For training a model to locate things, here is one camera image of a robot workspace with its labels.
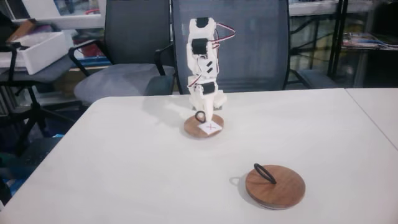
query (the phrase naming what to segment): chair armrest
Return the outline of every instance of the chair armrest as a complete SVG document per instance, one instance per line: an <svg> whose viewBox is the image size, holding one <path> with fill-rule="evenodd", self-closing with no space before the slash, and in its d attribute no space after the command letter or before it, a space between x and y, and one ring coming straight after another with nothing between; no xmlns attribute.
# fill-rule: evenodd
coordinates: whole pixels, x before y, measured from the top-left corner
<svg viewBox="0 0 398 224"><path fill-rule="evenodd" d="M10 44L0 45L0 52L11 52L11 63L8 70L8 82L12 82L14 78L15 62L17 60L17 49Z"/></svg>
<svg viewBox="0 0 398 224"><path fill-rule="evenodd" d="M166 73L164 72L163 66L162 66L162 60L161 60L160 56L162 56L162 53L165 52L167 49L173 47L173 45L174 44L171 43L163 49L155 50L155 65L156 65L157 70L159 71L160 75L166 75Z"/></svg>
<svg viewBox="0 0 398 224"><path fill-rule="evenodd" d="M105 57L112 63L114 64L114 62L112 61L111 57L109 56L108 51L106 51L105 46L103 45L103 43L100 40L87 40L86 42L83 42L81 44L78 44L76 46L73 46L71 48L69 48L69 58L70 60L72 60L73 63L75 63L75 65L81 70L81 72L83 72L86 76L89 76L90 74L87 72L87 70L84 68L84 66L79 62L79 60L77 60L77 58L75 57L75 50L80 49L82 47L86 47L89 45L95 44L97 45L97 47L102 51L102 53L105 55Z"/></svg>

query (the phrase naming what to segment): chair backrest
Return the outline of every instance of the chair backrest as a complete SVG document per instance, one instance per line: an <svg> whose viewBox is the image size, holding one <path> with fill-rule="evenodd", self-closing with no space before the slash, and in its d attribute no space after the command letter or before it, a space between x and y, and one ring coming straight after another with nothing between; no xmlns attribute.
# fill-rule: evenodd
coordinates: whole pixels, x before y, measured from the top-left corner
<svg viewBox="0 0 398 224"><path fill-rule="evenodd" d="M154 63L169 43L169 0L107 0L105 46L115 63Z"/></svg>
<svg viewBox="0 0 398 224"><path fill-rule="evenodd" d="M186 44L190 19L212 17L236 30L220 42L220 90L281 90L289 66L287 0L172 0L175 53L183 92L188 93ZM220 37L229 32L219 29Z"/></svg>

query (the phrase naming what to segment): paper label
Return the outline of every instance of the paper label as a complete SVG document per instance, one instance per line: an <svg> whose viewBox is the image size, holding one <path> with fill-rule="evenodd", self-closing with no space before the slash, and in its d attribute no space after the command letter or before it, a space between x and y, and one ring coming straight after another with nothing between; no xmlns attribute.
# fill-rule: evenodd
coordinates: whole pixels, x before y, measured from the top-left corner
<svg viewBox="0 0 398 224"><path fill-rule="evenodd" d="M220 125L218 125L214 121L207 121L203 124L199 124L198 128L200 128L202 131L206 132L206 134L213 134L216 131L223 129Z"/></svg>

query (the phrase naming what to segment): white box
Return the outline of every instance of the white box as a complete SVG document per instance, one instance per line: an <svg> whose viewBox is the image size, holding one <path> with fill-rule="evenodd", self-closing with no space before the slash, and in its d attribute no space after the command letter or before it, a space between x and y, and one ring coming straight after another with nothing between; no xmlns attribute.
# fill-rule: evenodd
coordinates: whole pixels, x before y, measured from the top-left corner
<svg viewBox="0 0 398 224"><path fill-rule="evenodd" d="M25 68L29 75L49 66L68 53L68 44L63 32L50 32L26 35L13 42L20 42L29 47L17 50L16 69ZM11 62L11 53L0 53L0 68L8 68Z"/></svg>

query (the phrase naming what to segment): red x mark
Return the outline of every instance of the red x mark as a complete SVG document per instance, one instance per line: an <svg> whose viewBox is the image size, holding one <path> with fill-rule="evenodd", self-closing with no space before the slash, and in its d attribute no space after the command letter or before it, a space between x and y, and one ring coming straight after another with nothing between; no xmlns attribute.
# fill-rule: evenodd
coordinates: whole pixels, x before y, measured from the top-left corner
<svg viewBox="0 0 398 224"><path fill-rule="evenodd" d="M212 127L211 124L209 124L209 126L207 126L206 128L210 128L210 130L211 130L212 128L216 129L216 127Z"/></svg>

